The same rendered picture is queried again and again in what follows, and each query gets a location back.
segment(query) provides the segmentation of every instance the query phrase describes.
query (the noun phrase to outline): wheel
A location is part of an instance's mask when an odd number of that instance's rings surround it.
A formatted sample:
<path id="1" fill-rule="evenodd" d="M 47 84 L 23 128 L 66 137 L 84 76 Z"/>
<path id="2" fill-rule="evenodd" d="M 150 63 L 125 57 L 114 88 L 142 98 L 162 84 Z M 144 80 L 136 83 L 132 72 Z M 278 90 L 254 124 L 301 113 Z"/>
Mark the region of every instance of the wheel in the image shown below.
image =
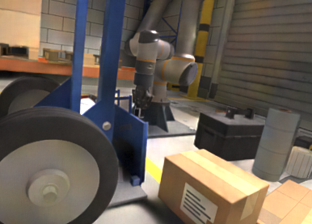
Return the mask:
<path id="1" fill-rule="evenodd" d="M 117 179 L 112 144 L 86 117 L 38 107 L 0 120 L 1 224 L 91 224 Z"/>
<path id="2" fill-rule="evenodd" d="M 60 84 L 49 78 L 22 77 L 10 83 L 0 94 L 0 117 L 32 108 Z"/>

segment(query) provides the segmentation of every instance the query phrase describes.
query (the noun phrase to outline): orange ring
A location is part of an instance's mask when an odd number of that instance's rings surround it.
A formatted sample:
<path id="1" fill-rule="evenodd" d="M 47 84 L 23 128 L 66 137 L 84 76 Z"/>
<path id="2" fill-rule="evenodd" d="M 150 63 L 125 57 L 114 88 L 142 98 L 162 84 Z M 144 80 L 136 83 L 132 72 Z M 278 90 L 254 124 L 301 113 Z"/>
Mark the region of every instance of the orange ring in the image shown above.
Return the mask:
<path id="1" fill-rule="evenodd" d="M 178 60 L 178 61 L 190 61 L 190 62 L 194 62 L 195 59 L 190 59 L 190 58 L 183 58 L 183 57 L 172 57 L 172 60 Z"/>
<path id="2" fill-rule="evenodd" d="M 160 40 L 160 41 L 162 42 L 162 52 L 160 53 L 160 55 L 159 55 L 159 56 L 157 56 L 157 58 L 159 58 L 159 57 L 161 57 L 161 56 L 162 56 L 163 50 L 165 49 L 165 46 L 163 45 L 163 41 L 162 41 L 162 40 Z"/>
<path id="3" fill-rule="evenodd" d="M 159 85 L 159 86 L 166 86 L 166 82 L 153 82 L 154 85 Z"/>
<path id="4" fill-rule="evenodd" d="M 156 63 L 156 61 L 146 60 L 146 59 L 140 59 L 140 58 L 137 58 L 137 61 L 144 61 L 144 62 Z"/>
<path id="5" fill-rule="evenodd" d="M 162 80 L 164 80 L 164 81 L 166 81 L 166 79 L 165 79 L 165 68 L 166 68 L 167 62 L 169 62 L 169 60 L 165 61 L 165 63 L 162 66 Z"/>

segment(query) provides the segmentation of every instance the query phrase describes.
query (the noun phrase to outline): corrugated metal door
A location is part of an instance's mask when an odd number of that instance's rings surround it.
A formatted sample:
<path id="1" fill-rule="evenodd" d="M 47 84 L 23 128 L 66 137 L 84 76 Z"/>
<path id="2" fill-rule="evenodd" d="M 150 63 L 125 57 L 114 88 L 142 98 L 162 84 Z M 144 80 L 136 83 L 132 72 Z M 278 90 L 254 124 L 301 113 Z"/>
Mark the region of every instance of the corrugated metal door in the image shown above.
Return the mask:
<path id="1" fill-rule="evenodd" d="M 312 129 L 312 0 L 236 0 L 217 102 L 301 113 Z"/>

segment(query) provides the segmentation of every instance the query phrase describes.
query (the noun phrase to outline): black rubber tire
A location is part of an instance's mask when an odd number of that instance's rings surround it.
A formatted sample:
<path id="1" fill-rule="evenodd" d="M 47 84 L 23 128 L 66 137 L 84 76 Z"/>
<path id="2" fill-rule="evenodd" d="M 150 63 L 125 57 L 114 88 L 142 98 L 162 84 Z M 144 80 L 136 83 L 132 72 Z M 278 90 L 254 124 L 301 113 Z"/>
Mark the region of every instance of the black rubber tire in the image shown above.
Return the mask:
<path id="1" fill-rule="evenodd" d="M 11 152 L 43 140 L 73 142 L 87 150 L 99 167 L 99 188 L 94 200 L 69 224 L 94 223 L 108 207 L 116 190 L 118 160 L 105 134 L 91 120 L 64 108 L 28 108 L 0 120 L 0 166 Z"/>
<path id="2" fill-rule="evenodd" d="M 9 107 L 13 100 L 26 91 L 42 90 L 54 91 L 60 83 L 43 77 L 22 77 L 11 82 L 0 94 L 0 117 L 8 115 Z"/>

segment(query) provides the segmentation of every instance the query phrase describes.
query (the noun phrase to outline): gray floor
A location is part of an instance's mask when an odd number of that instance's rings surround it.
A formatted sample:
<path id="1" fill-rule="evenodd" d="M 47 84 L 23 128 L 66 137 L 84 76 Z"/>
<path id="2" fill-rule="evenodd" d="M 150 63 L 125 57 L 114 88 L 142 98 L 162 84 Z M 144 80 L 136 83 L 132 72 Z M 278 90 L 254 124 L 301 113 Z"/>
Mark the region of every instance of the gray floor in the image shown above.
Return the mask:
<path id="1" fill-rule="evenodd" d="M 21 76 L 22 74 L 12 74 L 7 72 L 0 73 L 0 91 L 12 80 Z M 68 77 L 57 75 L 45 75 L 49 78 L 56 79 L 59 82 L 63 82 Z M 96 94 L 97 92 L 97 78 L 84 78 L 82 82 L 83 94 Z M 133 84 L 130 81 L 118 81 L 118 89 L 120 89 L 121 95 L 131 95 Z M 175 119 L 179 122 L 187 125 L 188 127 L 196 129 L 198 117 L 200 112 L 215 112 L 216 109 L 225 110 L 226 106 L 217 104 L 214 102 L 194 102 L 178 100 L 179 92 L 171 91 L 168 93 L 170 98 L 175 98 L 171 101 L 171 109 L 175 116 Z M 84 108 L 90 107 L 92 102 L 85 102 Z M 168 155 L 178 154 L 180 152 L 197 150 L 193 145 L 195 136 L 185 137 L 165 137 L 149 139 L 147 146 L 147 157 L 160 169 L 162 169 L 164 158 Z M 251 168 L 254 160 L 243 160 L 232 162 L 237 167 L 242 168 L 244 171 L 251 173 Z M 172 213 L 163 202 L 158 199 L 158 182 L 146 172 L 145 183 L 142 185 L 143 190 L 148 195 L 148 198 L 143 201 L 135 201 L 131 204 L 121 205 L 105 210 L 102 216 L 95 222 L 100 223 L 182 223 L 177 216 Z M 283 173 L 281 176 L 281 182 L 284 178 L 288 177 L 287 173 Z M 270 187 L 268 193 L 272 192 L 279 186 L 280 182 L 269 182 Z M 301 185 L 312 189 L 312 180 L 307 180 L 301 183 Z"/>

